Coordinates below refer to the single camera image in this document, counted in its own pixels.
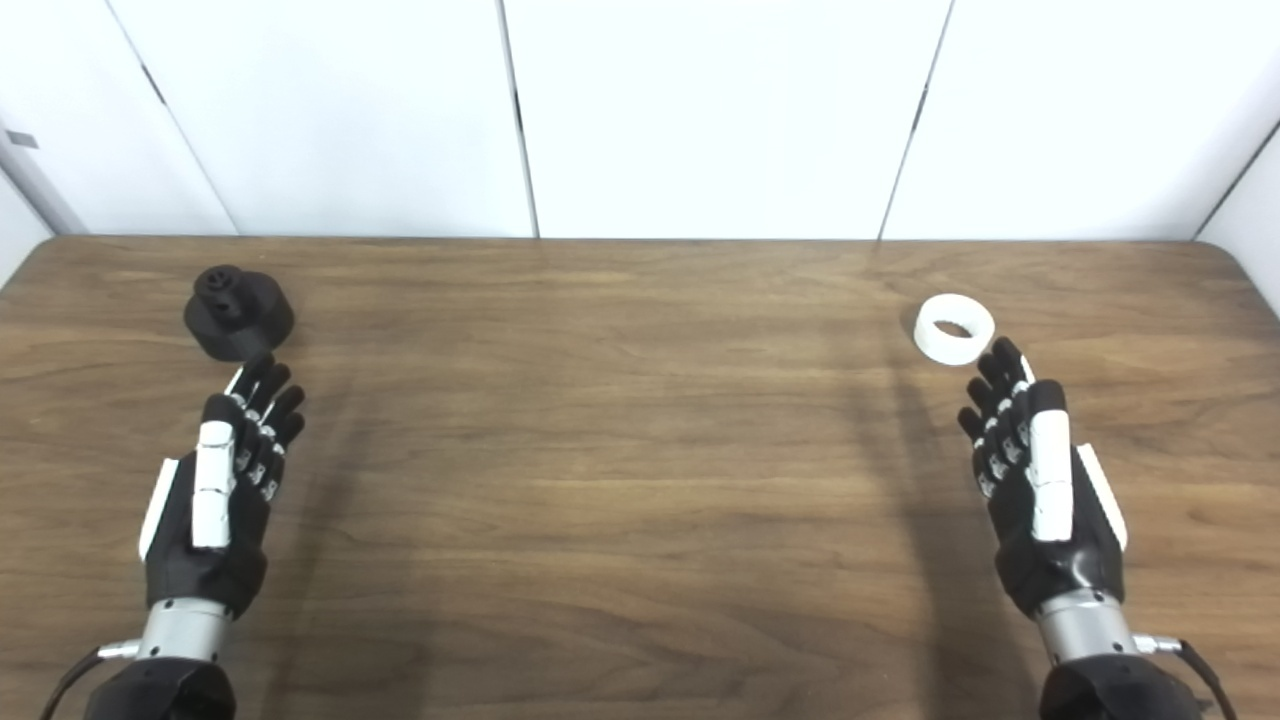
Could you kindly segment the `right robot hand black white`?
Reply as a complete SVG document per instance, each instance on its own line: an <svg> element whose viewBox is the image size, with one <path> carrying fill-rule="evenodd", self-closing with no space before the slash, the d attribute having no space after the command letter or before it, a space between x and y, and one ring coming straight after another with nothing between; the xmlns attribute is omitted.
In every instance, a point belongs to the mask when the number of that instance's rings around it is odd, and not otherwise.
<svg viewBox="0 0 1280 720"><path fill-rule="evenodd" d="M1064 387L1007 337L977 363L957 424L998 541L995 569L1027 616L1074 591L1125 598L1128 528L1092 445L1073 438Z"/></svg>

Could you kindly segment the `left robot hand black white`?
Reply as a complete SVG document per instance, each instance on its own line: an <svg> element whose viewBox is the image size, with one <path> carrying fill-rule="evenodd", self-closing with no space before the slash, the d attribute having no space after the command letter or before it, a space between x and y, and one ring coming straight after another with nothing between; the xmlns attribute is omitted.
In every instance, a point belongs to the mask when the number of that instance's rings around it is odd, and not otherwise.
<svg viewBox="0 0 1280 720"><path fill-rule="evenodd" d="M140 530L146 602L196 598L242 616L268 571L264 538L305 389L270 352L210 395L195 447L163 460Z"/></svg>

